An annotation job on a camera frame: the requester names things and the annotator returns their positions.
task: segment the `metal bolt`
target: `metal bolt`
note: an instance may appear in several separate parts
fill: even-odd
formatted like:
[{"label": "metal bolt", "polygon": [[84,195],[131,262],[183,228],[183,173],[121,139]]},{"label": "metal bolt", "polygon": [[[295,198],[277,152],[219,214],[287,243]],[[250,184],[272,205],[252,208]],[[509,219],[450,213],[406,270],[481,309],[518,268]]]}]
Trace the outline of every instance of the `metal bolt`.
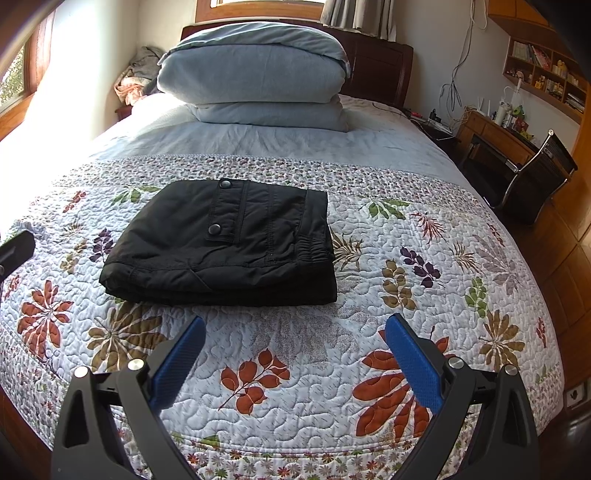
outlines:
[{"label": "metal bolt", "polygon": [[507,375],[514,377],[517,375],[517,373],[519,373],[519,370],[517,370],[515,365],[505,365],[505,372],[507,372]]},{"label": "metal bolt", "polygon": [[141,358],[134,358],[127,364],[127,368],[130,370],[142,370],[144,367],[144,361]]},{"label": "metal bolt", "polygon": [[464,360],[462,360],[458,356],[451,357],[447,361],[447,363],[449,364],[450,367],[455,368],[456,370],[459,370],[459,369],[461,369],[464,366]]},{"label": "metal bolt", "polygon": [[88,373],[88,367],[84,367],[84,366],[76,367],[76,369],[74,370],[74,376],[76,378],[83,378],[86,376],[87,373]]}]

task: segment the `wall outlet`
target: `wall outlet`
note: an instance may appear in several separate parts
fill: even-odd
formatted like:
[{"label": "wall outlet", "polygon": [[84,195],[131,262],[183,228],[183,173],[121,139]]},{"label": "wall outlet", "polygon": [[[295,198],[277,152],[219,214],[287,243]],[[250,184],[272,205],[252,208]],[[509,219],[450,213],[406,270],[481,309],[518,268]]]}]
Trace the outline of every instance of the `wall outlet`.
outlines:
[{"label": "wall outlet", "polygon": [[581,383],[566,392],[566,406],[572,408],[585,400],[585,383]]}]

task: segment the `curtain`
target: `curtain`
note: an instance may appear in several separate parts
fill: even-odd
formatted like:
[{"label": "curtain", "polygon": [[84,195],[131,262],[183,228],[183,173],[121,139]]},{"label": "curtain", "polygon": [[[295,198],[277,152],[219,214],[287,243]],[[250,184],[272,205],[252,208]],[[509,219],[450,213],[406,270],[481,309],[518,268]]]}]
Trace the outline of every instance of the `curtain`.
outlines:
[{"label": "curtain", "polygon": [[396,41],[394,0],[326,0],[320,22],[328,27]]}]

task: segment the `quilted bedspread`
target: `quilted bedspread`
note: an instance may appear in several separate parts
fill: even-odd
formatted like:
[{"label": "quilted bedspread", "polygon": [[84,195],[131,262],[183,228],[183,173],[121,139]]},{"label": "quilted bedspread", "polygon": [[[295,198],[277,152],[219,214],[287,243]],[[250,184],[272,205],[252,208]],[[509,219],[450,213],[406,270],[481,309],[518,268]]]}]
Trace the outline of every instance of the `quilted bedspread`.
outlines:
[{"label": "quilted bedspread", "polygon": [[[180,308],[105,293],[103,262],[147,201],[174,180],[220,177],[328,191],[335,304]],[[206,345],[161,417],[206,480],[391,476],[431,416],[384,342],[395,312],[472,367],[518,367],[539,432],[561,402],[556,334],[515,243],[480,200],[431,177],[280,158],[102,160],[37,198],[10,233],[22,229],[37,249],[2,291],[0,384],[49,446],[76,366],[120,369],[197,314]],[[149,478],[124,412],[115,415],[134,468]],[[468,415],[444,475],[457,469],[476,418]]]}]

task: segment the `white wall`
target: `white wall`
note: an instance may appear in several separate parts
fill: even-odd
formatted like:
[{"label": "white wall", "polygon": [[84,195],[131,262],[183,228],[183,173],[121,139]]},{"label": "white wall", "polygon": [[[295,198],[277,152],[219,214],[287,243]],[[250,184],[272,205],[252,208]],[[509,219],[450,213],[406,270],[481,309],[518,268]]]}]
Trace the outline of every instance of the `white wall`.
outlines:
[{"label": "white wall", "polygon": [[[482,0],[476,1],[476,21],[484,25]],[[441,99],[441,86],[449,83],[457,65],[466,30],[470,22],[470,0],[396,0],[397,42],[414,49],[413,73],[406,105],[423,115],[434,108],[449,121],[446,96]],[[512,83],[503,77],[509,35],[489,20],[486,31],[474,27],[472,48],[466,63],[459,70],[456,84],[463,105],[476,105],[484,97],[485,111],[491,100],[491,111],[497,110],[505,86]],[[523,106],[530,125],[529,132],[545,138],[549,128],[555,130],[568,149],[572,149],[579,125],[546,102],[522,92]],[[453,112],[461,118],[463,107]]]},{"label": "white wall", "polygon": [[24,122],[0,142],[0,235],[116,122],[115,80],[136,52],[138,0],[66,0]]},{"label": "white wall", "polygon": [[196,7],[196,0],[140,0],[138,47],[174,47],[183,27],[195,23]]}]

